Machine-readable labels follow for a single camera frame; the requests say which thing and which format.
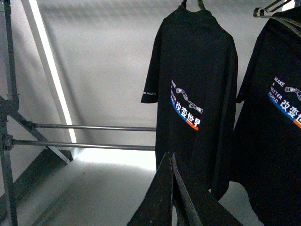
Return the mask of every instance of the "gray wall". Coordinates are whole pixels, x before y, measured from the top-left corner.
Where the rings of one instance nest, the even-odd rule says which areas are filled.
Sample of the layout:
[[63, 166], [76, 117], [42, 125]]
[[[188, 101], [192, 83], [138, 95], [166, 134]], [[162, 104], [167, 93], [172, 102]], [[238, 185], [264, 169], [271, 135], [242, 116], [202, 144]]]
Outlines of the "gray wall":
[[[141, 104], [153, 41], [164, 17], [181, 0], [38, 0], [55, 54], [73, 124], [155, 127], [156, 104]], [[188, 9], [196, 11], [194, 1]], [[233, 37], [239, 57], [238, 88], [265, 19], [253, 18], [256, 7], [271, 0], [204, 0], [206, 9]], [[20, 113], [37, 123], [62, 123], [49, 79], [43, 70], [21, 0], [12, 1], [12, 25]], [[6, 78], [0, 71], [0, 95]], [[241, 105], [237, 105], [239, 115]], [[8, 131], [15, 139], [32, 137], [12, 119]], [[67, 131], [41, 130], [50, 140], [68, 142]], [[154, 145], [149, 132], [76, 132], [78, 142]], [[12, 151], [16, 179], [42, 148], [16, 146]], [[243, 188], [231, 183], [221, 201], [238, 218], [256, 219], [245, 207]]]

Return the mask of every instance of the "black t-shirt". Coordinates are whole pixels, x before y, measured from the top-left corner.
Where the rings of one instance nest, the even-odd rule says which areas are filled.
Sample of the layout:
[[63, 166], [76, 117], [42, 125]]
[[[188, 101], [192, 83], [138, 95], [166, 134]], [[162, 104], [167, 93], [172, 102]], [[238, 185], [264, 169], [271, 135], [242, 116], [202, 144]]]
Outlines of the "black t-shirt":
[[218, 199], [229, 185], [237, 70], [232, 36], [209, 11], [180, 5], [159, 28], [142, 97], [158, 102], [157, 166], [178, 153]]
[[[301, 22], [301, 8], [276, 13]], [[233, 180], [267, 226], [301, 225], [301, 40], [270, 19], [256, 42], [238, 102]]]

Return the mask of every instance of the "blue stripe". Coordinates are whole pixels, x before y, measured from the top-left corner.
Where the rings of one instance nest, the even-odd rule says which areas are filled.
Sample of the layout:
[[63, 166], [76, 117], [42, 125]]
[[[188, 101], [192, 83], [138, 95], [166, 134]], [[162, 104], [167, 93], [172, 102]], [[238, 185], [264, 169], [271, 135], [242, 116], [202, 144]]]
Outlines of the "blue stripe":
[[286, 112], [278, 103], [276, 103], [273, 98], [270, 96], [270, 94], [268, 94], [269, 99], [272, 101], [272, 103], [280, 110], [283, 112], [283, 114], [285, 114], [290, 120], [294, 121], [294, 118], [291, 118], [291, 116], [288, 114], [288, 112]]

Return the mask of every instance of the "white floor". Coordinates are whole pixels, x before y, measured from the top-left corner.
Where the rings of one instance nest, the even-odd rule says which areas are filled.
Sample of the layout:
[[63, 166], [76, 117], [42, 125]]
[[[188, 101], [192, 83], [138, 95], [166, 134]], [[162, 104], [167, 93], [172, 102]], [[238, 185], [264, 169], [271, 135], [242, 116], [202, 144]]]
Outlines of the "white floor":
[[[155, 154], [86, 149], [18, 204], [20, 226], [125, 226], [155, 175]], [[262, 226], [242, 186], [221, 203], [245, 226]], [[5, 220], [2, 226], [8, 226]]]

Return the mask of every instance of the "horizontal metal bar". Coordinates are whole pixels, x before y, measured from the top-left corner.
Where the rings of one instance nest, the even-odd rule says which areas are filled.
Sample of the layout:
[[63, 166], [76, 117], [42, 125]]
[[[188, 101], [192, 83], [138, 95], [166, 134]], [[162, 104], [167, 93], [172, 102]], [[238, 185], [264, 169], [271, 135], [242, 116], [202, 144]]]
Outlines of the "horizontal metal bar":
[[34, 124], [35, 128], [53, 129], [99, 129], [99, 130], [123, 130], [123, 131], [145, 131], [156, 132], [154, 127], [114, 127], [114, 126], [80, 126], [80, 125], [55, 125], [55, 124]]
[[154, 151], [154, 146], [136, 146], [136, 145], [90, 145], [80, 143], [60, 143], [60, 142], [44, 142], [32, 140], [13, 140], [13, 145], [33, 145], [33, 146], [56, 146], [56, 147], [79, 147], [79, 148], [101, 148], [101, 149], [121, 149], [121, 150], [137, 150], [137, 151]]

